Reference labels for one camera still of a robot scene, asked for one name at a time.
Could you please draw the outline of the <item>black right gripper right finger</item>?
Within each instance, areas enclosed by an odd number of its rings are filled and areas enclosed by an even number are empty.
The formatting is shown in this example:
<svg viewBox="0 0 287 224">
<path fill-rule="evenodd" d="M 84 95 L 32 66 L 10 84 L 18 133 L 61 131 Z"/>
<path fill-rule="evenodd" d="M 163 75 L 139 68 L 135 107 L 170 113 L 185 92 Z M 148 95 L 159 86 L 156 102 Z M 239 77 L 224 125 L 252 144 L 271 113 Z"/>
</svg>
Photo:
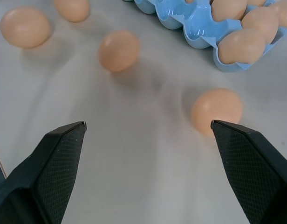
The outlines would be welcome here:
<svg viewBox="0 0 287 224">
<path fill-rule="evenodd" d="M 250 224 L 287 224 L 287 160 L 259 132 L 213 120 L 227 179 Z"/>
</svg>

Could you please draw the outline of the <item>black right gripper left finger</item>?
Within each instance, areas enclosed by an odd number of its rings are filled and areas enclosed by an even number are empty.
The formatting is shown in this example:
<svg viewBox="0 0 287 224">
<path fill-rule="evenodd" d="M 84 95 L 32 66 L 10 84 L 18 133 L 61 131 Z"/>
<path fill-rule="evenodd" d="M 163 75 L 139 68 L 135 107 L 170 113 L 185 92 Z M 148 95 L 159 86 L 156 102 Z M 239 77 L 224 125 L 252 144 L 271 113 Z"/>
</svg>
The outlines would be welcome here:
<svg viewBox="0 0 287 224">
<path fill-rule="evenodd" d="M 61 224 L 86 130 L 79 121 L 48 132 L 10 175 L 0 162 L 0 224 Z"/>
</svg>

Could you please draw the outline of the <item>light blue egg tray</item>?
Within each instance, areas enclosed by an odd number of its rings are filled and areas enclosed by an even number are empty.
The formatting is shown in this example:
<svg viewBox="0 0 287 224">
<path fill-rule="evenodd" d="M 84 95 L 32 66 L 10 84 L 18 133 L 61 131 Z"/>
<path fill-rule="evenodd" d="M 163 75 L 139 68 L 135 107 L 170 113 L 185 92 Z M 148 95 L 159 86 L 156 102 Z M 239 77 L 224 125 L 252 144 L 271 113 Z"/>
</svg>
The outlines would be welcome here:
<svg viewBox="0 0 287 224">
<path fill-rule="evenodd" d="M 212 0 L 195 0 L 187 4 L 185 0 L 125 0 L 132 1 L 146 14 L 156 14 L 161 24 L 169 30 L 181 28 L 188 44 L 195 49 L 213 48 L 213 59 L 223 72 L 237 72 L 249 69 L 254 63 L 223 64 L 218 56 L 218 44 L 230 33 L 244 29 L 241 20 L 254 6 L 246 7 L 239 20 L 226 19 L 216 22 L 212 17 Z M 264 7 L 280 0 L 266 0 Z M 278 27 L 276 37 L 271 44 L 266 44 L 265 55 L 274 45 L 287 35 L 286 27 Z"/>
</svg>

